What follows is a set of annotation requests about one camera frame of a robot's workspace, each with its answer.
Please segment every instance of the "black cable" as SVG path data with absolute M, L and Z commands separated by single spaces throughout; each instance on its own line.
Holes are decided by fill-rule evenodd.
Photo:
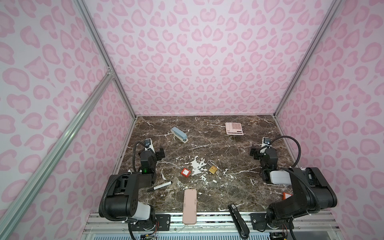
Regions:
M 133 235 L 133 232 L 132 232 L 132 227 L 131 227 L 132 224 L 128 224 L 128 230 L 129 230 L 129 234 L 131 235 L 131 238 L 132 240 L 136 240 L 135 236 Z
M 103 193 L 103 197 L 101 198 L 101 213 L 103 214 L 103 216 L 108 219 L 109 221 L 114 221 L 114 222 L 117 222 L 117 221 L 126 221 L 126 222 L 135 222 L 136 220 L 133 220 L 133 219 L 129 219 L 129 218 L 126 218 L 126 217 L 111 217 L 108 215 L 107 213 L 107 210 L 106 210 L 106 200 L 107 200 L 107 196 L 108 196 L 108 192 L 109 190 L 111 189 L 111 187 L 113 186 L 113 184 L 123 175 L 129 175 L 130 173 L 121 173 L 119 175 L 116 175 L 106 186 L 105 190 L 104 190 L 104 193 Z
M 259 223 L 264 223 L 264 229 L 263 230 L 256 229 L 256 230 L 259 232 L 264 232 L 266 230 L 266 220 L 255 222 L 255 226 L 256 224 L 259 224 Z
M 289 228 L 289 232 L 290 232 L 290 234 L 291 234 L 291 236 L 292 236 L 292 239 L 293 239 L 293 240 L 296 240 L 296 237 L 295 237 L 295 235 L 293 234 L 293 217 L 291 217 L 291 218 L 289 219 L 288 228 Z
M 136 166 L 135 166 L 135 155 L 136 155 L 136 147 L 138 146 L 138 144 L 141 144 L 143 145 L 143 147 L 146 147 L 144 145 L 144 143 L 140 142 L 140 141 L 137 141 L 135 143 L 135 145 L 133 146 L 133 152 L 132 152 L 132 166 L 133 166 L 133 171 L 136 172 Z
M 289 139 L 292 139 L 292 140 L 296 143 L 297 148 L 298 148 L 297 158 L 296 158 L 295 163 L 291 166 L 291 167 L 296 167 L 296 165 L 299 163 L 299 160 L 300 160 L 300 157 L 301 157 L 301 146 L 300 146 L 300 143 L 299 143 L 295 138 L 293 138 L 293 137 L 291 137 L 291 136 L 285 136 L 285 135 L 284 135 L 284 136 L 280 136 L 280 137 L 277 137 L 277 138 L 273 139 L 273 140 L 271 141 L 270 145 L 272 145 L 273 142 L 275 142 L 276 140 L 278 140 L 278 139 L 280 139 L 280 138 L 289 138 Z M 266 148 L 266 147 L 268 147 L 268 146 L 266 145 L 266 146 L 260 148 L 259 151 L 258 151 L 258 153 L 261 154 L 260 151 L 261 151 L 262 149 Z
M 313 211 L 308 211 L 308 213 L 311 213 L 311 214 L 318 213 L 321 209 L 320 201 L 319 201 L 319 198 L 316 196 L 316 194 L 313 192 L 311 185 L 309 185 L 308 182 L 306 182 L 304 179 L 302 179 L 299 175 L 297 175 L 292 170 L 289 170 L 288 168 L 285 168 L 285 167 L 281 167 L 280 169 L 288 172 L 289 174 L 294 175 L 299 180 L 299 182 L 301 182 L 304 185 L 304 187 L 307 189 L 307 191 L 309 191 L 309 193 L 312 195 L 312 197 L 314 199 L 315 206 L 316 206 Z

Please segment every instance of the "calculator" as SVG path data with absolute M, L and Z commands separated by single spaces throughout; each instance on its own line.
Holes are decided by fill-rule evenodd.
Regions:
M 243 129 L 241 128 L 241 123 L 239 122 L 226 122 L 225 130 L 228 135 L 244 135 Z

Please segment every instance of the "brown marble surface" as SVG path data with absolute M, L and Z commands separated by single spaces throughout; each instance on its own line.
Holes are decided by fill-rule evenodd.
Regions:
M 240 122 L 244 135 L 227 135 L 226 122 Z M 170 133 L 172 127 L 184 131 L 189 141 L 182 143 L 175 138 Z M 184 190 L 196 189 L 198 212 L 226 210 L 230 203 L 238 205 L 240 211 L 263 211 L 280 201 L 283 192 L 291 193 L 289 186 L 264 183 L 259 161 L 249 156 L 249 147 L 261 144 L 263 136 L 280 136 L 272 116 L 139 117 L 120 173 L 132 169 L 133 144 L 152 138 L 155 150 L 163 146 L 166 154 L 157 163 L 155 185 L 170 180 L 172 185 L 150 193 L 140 189 L 140 202 L 154 205 L 157 212 L 182 212 Z M 273 147 L 280 166 L 292 164 L 283 140 Z M 219 168 L 215 174 L 208 171 L 212 162 Z M 136 167 L 140 167 L 139 157 Z M 184 167 L 192 171 L 188 178 L 180 174 Z

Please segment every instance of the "small red box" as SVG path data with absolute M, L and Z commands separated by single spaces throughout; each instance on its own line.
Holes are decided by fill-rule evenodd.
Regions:
M 181 171 L 181 175 L 183 175 L 184 177 L 188 177 L 190 174 L 191 174 L 191 171 L 186 168 L 184 168 L 183 171 Z

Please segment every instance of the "pink rectangular object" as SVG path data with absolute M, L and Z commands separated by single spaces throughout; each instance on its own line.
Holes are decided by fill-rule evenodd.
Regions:
M 184 191 L 183 223 L 193 225 L 197 222 L 197 191 L 187 189 Z
M 225 130 L 228 135 L 244 135 L 241 123 L 239 122 L 226 122 Z

